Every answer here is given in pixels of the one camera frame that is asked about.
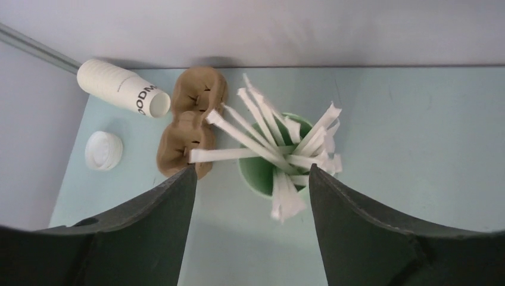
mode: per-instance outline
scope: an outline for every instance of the paper cup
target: paper cup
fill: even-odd
[[[118,136],[96,131],[86,143],[85,161],[92,170],[108,171],[114,168],[123,155],[123,143]]]
[[[291,113],[283,113],[283,116],[288,116],[290,119],[300,123],[300,137],[304,138],[307,133],[312,129],[312,124],[310,124],[305,118]],[[277,125],[279,126],[280,133],[284,141],[290,145],[291,139],[289,137],[289,131],[276,119]],[[260,132],[258,123],[253,125],[256,131]],[[242,158],[238,159],[238,167],[242,179],[247,184],[249,189],[258,194],[261,197],[272,199],[272,189],[273,189],[273,171],[275,166],[261,157],[253,158]],[[305,193],[308,190],[308,186],[296,186],[299,193]]]
[[[86,91],[110,104],[149,117],[162,117],[170,109],[169,95],[138,74],[100,61],[89,60],[77,71]]]

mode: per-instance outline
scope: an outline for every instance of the cardboard cup holder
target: cardboard cup holder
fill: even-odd
[[[184,169],[194,148],[211,150],[216,137],[205,118],[212,109],[223,114],[228,88],[225,77],[212,67],[192,67],[177,79],[172,93],[173,121],[163,132],[156,162],[169,177]],[[196,163],[198,179],[211,169],[212,163]]]

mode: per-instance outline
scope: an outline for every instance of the green cup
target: green cup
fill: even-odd
[[[283,113],[282,115],[287,116],[293,121],[300,123],[300,137],[302,138],[304,138],[310,129],[312,129],[312,124],[310,124],[310,122],[308,122],[305,118],[291,113]],[[276,122],[277,126],[279,126],[280,133],[282,134],[282,138],[284,139],[286,145],[292,145],[292,141],[289,137],[287,128],[284,127],[284,125],[277,119]],[[258,123],[254,124],[253,128],[260,134],[263,134]],[[243,158],[238,159],[238,168],[242,179],[252,191],[256,192],[261,197],[272,199],[273,170],[275,168],[272,163],[268,162],[262,157]],[[308,189],[304,186],[296,187],[298,192]]]

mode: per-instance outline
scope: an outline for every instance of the white plastic lid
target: white plastic lid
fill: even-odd
[[[122,155],[123,143],[114,134],[96,131],[86,143],[86,165],[92,170],[110,170],[119,163]]]

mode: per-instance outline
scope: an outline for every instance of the paper-wrapped straw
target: paper-wrapped straw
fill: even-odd
[[[272,219],[280,220],[280,186],[279,186],[279,176],[278,169],[274,168],[272,178],[272,212],[270,216]]]
[[[254,137],[254,139],[256,139],[259,143],[261,143],[264,147],[266,147],[267,149],[270,149],[272,152],[278,152],[279,151],[279,148],[277,147],[277,145],[272,145],[270,143],[268,143],[268,141],[265,140],[265,138],[259,133],[257,132],[252,125],[249,124],[249,122],[247,122],[247,120],[245,120],[245,118],[243,118],[235,109],[233,109],[232,107],[229,107],[227,105],[224,105],[223,106],[225,107],[226,111],[228,111],[231,116],[240,124],[242,125],[242,127],[247,130],[247,132],[249,132],[252,137]]]
[[[320,127],[316,134],[309,140],[307,145],[300,150],[300,152],[293,154],[300,156],[311,156],[325,141],[326,129],[324,127]]]
[[[286,155],[286,160],[288,161],[289,164],[310,170],[312,164],[316,164],[320,168],[324,169],[323,167],[326,166],[325,162],[328,159],[325,159],[324,156],[322,155],[313,158],[300,155]]]
[[[336,134],[336,131],[340,127],[340,120],[336,120],[335,125],[333,125],[328,131],[326,131],[326,136],[325,136],[325,149],[326,152],[328,153],[334,153],[335,152],[335,139],[333,138]]]
[[[295,150],[295,146],[282,146],[280,151],[282,154],[290,154]],[[236,160],[243,158],[259,157],[259,155],[249,148],[235,149],[220,149],[220,150],[205,150],[193,149],[189,158],[190,163],[214,162],[223,160]]]
[[[275,118],[273,118],[272,110],[267,104],[264,103],[264,96],[261,94],[260,91],[258,91],[255,87],[253,87],[251,81],[249,80],[249,78],[247,78],[246,74],[243,74],[243,76],[245,86],[247,86],[247,91],[252,95],[252,97],[256,101],[256,104],[260,108],[266,123],[268,124],[268,126],[270,126],[270,130],[272,131],[272,135],[275,138],[277,145],[285,146],[286,143],[284,143],[284,139],[282,138],[279,126],[277,125],[277,122],[275,122]]]
[[[231,125],[228,121],[226,121],[216,110],[212,110],[208,116],[207,121],[209,124],[214,124],[231,137],[235,138],[240,143],[244,144],[247,148],[253,150],[258,155],[263,157],[265,160],[271,162],[278,168],[282,169],[289,175],[296,175],[298,172],[295,168],[293,168],[286,160],[279,154],[273,153],[267,148],[261,146],[254,139],[250,138],[246,134],[242,133],[240,130]]]
[[[254,102],[249,98],[247,95],[247,91],[245,91],[245,88],[239,88],[237,95],[243,100],[244,104],[247,106],[249,111],[251,112],[252,116],[254,117],[254,120],[258,123],[261,131],[263,132],[263,135],[267,139],[268,142],[272,146],[277,146],[277,143],[275,142],[275,139],[273,139],[272,133],[270,132],[270,129],[268,128],[267,124],[265,123],[265,120],[263,119],[263,116],[261,115],[260,110],[258,107],[254,104]]]
[[[308,175],[294,175],[290,177],[296,186],[308,186]]]
[[[298,191],[291,178],[284,172],[278,172],[279,197],[280,197],[280,221],[295,216],[306,209],[305,202],[298,195]]]
[[[270,109],[270,112],[274,115],[275,118],[277,118],[278,121],[280,121],[281,124],[284,125],[284,127],[287,128],[289,132],[289,138],[291,139],[291,142],[293,144],[300,143],[301,138],[300,138],[300,126],[301,124],[289,119],[289,117],[282,117],[281,113],[275,109],[273,104],[270,103],[270,101],[266,98],[262,98],[262,102],[265,105],[266,108]]]
[[[342,158],[340,157],[340,154],[335,154],[333,156],[333,159],[328,162],[328,164],[331,165],[331,172],[334,175],[335,173],[340,173],[342,169]]]
[[[332,103],[323,114],[323,116],[317,121],[314,127],[312,127],[308,134],[301,140],[298,147],[295,149],[295,151],[293,151],[293,154],[299,155],[301,153],[301,150],[305,148],[305,146],[307,146],[307,144],[311,141],[312,137],[316,135],[317,131],[320,128],[324,128],[324,130],[326,130],[331,125],[331,123],[333,123],[335,119],[340,115],[341,111],[341,109],[333,106]]]

